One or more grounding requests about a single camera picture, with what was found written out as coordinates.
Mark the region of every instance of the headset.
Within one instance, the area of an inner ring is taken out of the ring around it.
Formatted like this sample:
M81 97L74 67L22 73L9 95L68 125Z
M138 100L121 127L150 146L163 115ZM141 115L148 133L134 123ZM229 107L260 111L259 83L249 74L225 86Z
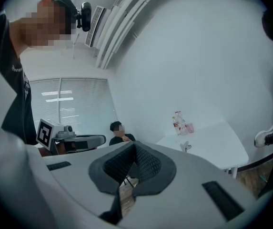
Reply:
M82 30L87 32L91 29L91 14L92 7L89 2L84 2L81 5L81 10L77 9L77 28L81 28Z

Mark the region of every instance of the table leg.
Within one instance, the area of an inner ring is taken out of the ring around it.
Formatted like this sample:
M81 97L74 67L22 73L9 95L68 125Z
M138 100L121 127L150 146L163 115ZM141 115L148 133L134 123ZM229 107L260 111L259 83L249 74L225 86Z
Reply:
M236 179L236 177L237 177L237 171L238 171L238 167L233 167L232 168L232 177L234 179Z

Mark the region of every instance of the black t-shirt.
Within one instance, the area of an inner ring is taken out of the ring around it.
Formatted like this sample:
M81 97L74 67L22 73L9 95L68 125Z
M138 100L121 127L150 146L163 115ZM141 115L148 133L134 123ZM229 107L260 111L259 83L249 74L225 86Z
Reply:
M132 134L125 134L125 136L128 137L131 141L135 141L135 138ZM123 142L122 138L115 136L110 140L109 146L122 142Z
M0 15L0 73L17 93L2 128L16 134L26 144L37 144L31 110L30 84L11 43L9 22L5 14Z

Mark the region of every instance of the air vent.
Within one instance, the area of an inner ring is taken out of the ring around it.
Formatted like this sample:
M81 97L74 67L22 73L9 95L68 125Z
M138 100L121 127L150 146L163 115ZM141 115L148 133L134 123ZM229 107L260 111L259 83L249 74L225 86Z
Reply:
M94 39L94 35L96 33L96 28L97 28L97 25L100 21L100 18L102 16L104 10L105 10L105 8L103 8L103 7L100 7L100 6L96 7L96 10L94 12L94 15L93 15L93 18L91 21L91 29L89 30L87 38L85 40L85 45L87 45L89 47L92 47L92 42Z

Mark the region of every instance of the wooden floor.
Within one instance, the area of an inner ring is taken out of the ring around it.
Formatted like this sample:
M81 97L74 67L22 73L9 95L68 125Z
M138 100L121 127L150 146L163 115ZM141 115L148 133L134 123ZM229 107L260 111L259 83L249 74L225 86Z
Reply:
M237 181L243 184L251 193L258 198L258 194L265 186L265 181L268 180L273 167L273 159L255 168L238 172ZM130 179L133 186L136 186L138 179ZM125 217L134 205L132 197L132 186L126 182L126 185L120 187L121 197L121 213Z

